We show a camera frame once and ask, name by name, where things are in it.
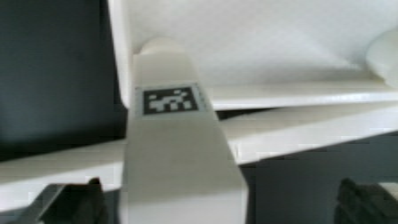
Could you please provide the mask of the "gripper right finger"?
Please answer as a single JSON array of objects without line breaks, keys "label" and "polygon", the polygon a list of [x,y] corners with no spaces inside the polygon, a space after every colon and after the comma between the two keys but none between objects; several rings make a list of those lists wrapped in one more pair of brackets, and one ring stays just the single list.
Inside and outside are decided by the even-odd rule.
[{"label": "gripper right finger", "polygon": [[398,224],[398,183],[341,180],[333,224]]}]

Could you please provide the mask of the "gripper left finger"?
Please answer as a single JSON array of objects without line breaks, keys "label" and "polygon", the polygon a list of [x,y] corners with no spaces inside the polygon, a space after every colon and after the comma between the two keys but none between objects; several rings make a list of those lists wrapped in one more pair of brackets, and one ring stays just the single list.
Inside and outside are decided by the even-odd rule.
[{"label": "gripper left finger", "polygon": [[99,178],[49,184],[10,224],[108,224]]}]

